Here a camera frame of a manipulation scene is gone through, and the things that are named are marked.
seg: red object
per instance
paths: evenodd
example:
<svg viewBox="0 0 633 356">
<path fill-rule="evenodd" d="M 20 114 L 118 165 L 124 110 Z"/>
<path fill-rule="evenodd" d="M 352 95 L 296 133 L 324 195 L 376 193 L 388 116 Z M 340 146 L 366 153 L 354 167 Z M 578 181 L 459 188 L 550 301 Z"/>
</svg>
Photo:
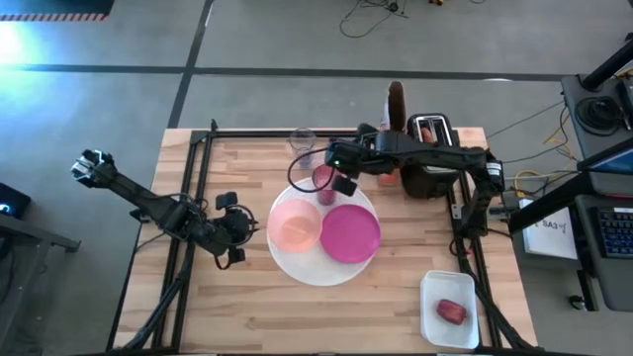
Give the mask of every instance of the red object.
<svg viewBox="0 0 633 356">
<path fill-rule="evenodd" d="M 316 188 L 323 188 L 316 192 L 316 199 L 323 206 L 332 205 L 336 200 L 336 192 L 331 189 L 331 186 L 334 177 L 340 173 L 336 170 L 332 173 L 333 169 L 334 168 L 330 166 L 322 164 L 313 171 L 313 184 Z M 332 177 L 332 179 L 329 184 L 327 184 L 329 177 Z"/>
<path fill-rule="evenodd" d="M 446 321 L 461 325 L 466 318 L 466 308 L 449 300 L 441 300 L 437 304 L 437 313 Z"/>
</svg>

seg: keyboard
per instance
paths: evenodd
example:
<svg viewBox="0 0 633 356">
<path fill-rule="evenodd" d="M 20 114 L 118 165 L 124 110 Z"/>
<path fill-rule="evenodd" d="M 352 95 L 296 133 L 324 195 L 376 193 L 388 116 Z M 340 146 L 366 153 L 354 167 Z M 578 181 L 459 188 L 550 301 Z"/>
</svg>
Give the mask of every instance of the keyboard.
<svg viewBox="0 0 633 356">
<path fill-rule="evenodd" d="M 633 258 L 633 209 L 598 211 L 606 257 Z"/>
</svg>

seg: white container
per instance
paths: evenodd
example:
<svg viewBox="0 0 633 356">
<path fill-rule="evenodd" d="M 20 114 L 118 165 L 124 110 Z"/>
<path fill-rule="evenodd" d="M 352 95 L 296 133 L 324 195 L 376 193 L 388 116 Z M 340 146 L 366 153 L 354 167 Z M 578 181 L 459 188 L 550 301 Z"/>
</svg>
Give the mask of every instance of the white container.
<svg viewBox="0 0 633 356">
<path fill-rule="evenodd" d="M 477 347 L 477 296 L 473 278 L 464 273 L 428 271 L 419 287 L 422 336 L 437 346 Z M 437 304 L 443 299 L 466 308 L 466 318 L 461 325 L 450 323 L 437 313 Z"/>
</svg>

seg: desk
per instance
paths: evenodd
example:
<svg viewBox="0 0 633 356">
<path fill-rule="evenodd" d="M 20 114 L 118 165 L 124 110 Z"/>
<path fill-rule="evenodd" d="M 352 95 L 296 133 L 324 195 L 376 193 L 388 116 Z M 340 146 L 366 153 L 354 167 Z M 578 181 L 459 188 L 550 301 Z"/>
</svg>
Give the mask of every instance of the desk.
<svg viewBox="0 0 633 356">
<path fill-rule="evenodd" d="M 486 146 L 482 129 L 459 133 L 463 145 Z M 180 190 L 190 134 L 165 133 L 152 184 L 156 194 Z M 282 138 L 215 138 L 205 198 L 213 202 L 217 194 L 235 191 L 265 227 L 274 199 L 288 186 L 292 157 Z M 295 179 L 309 173 L 298 172 Z M 197 172 L 193 177 L 195 186 Z M 265 229 L 246 244 L 246 261 L 227 271 L 218 270 L 213 256 L 197 248 L 180 351 L 445 351 L 420 335 L 419 283 L 428 270 L 458 270 L 457 259 L 448 251 L 452 229 L 447 201 L 413 200 L 400 187 L 379 188 L 376 178 L 367 175 L 359 186 L 374 205 L 383 231 L 381 247 L 365 271 L 336 287 L 303 285 L 277 267 Z M 500 222 L 491 227 L 505 229 Z M 157 234 L 148 224 L 138 242 Z M 483 247 L 495 301 L 521 336 L 536 344 L 511 241 L 491 234 L 483 239 Z M 168 248 L 169 239 L 159 239 L 136 255 L 114 346 L 129 341 L 156 306 Z M 174 309 L 168 313 L 167 335 Z M 490 344 L 481 306 L 479 316 L 484 344 Z"/>
<path fill-rule="evenodd" d="M 623 129 L 609 136 L 589 133 L 583 128 L 577 113 L 577 105 L 581 100 L 598 96 L 611 97 L 622 107 L 622 101 L 616 91 L 616 86 L 620 81 L 627 86 L 633 83 L 631 79 L 626 78 L 609 79 L 602 83 L 596 92 L 591 92 L 581 86 L 579 77 L 565 77 L 562 80 L 565 103 L 569 108 L 571 122 L 584 159 L 589 159 L 632 136 L 630 131 Z M 610 309 L 633 312 L 633 288 L 620 282 L 629 278 L 633 261 L 605 258 L 599 247 L 602 244 L 601 233 L 594 228 L 597 224 L 596 208 L 606 208 L 609 205 L 611 208 L 631 206 L 633 188 L 630 180 L 631 177 L 628 175 L 582 171 L 528 207 L 521 209 L 519 213 L 513 214 L 509 222 L 510 230 L 518 232 L 566 207 L 572 208 L 572 216 L 581 218 L 581 223 L 575 225 L 574 235 L 582 265 L 582 270 L 578 272 L 579 280 L 589 311 L 597 311 L 591 287 L 591 277 L 597 277 L 605 304 Z"/>
</svg>

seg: pink cup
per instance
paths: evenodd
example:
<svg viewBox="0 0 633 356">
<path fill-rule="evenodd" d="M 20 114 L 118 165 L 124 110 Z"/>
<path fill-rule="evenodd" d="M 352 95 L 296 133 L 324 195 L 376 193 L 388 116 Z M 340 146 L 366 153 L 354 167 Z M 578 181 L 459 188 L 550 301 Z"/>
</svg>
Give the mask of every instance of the pink cup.
<svg viewBox="0 0 633 356">
<path fill-rule="evenodd" d="M 320 188 L 325 186 L 327 180 L 330 175 L 332 175 L 332 170 L 334 168 L 327 166 L 325 164 L 320 165 L 313 171 L 313 184 L 315 188 Z M 336 191 L 331 189 L 332 181 L 334 177 L 339 175 L 338 171 L 334 170 L 334 175 L 332 176 L 331 181 L 327 184 L 323 189 L 316 192 L 316 199 L 323 206 L 329 206 L 334 203 L 336 200 Z"/>
<path fill-rule="evenodd" d="M 321 220 L 312 204 L 291 199 L 278 204 L 268 216 L 268 236 L 286 252 L 304 252 L 318 241 Z"/>
</svg>

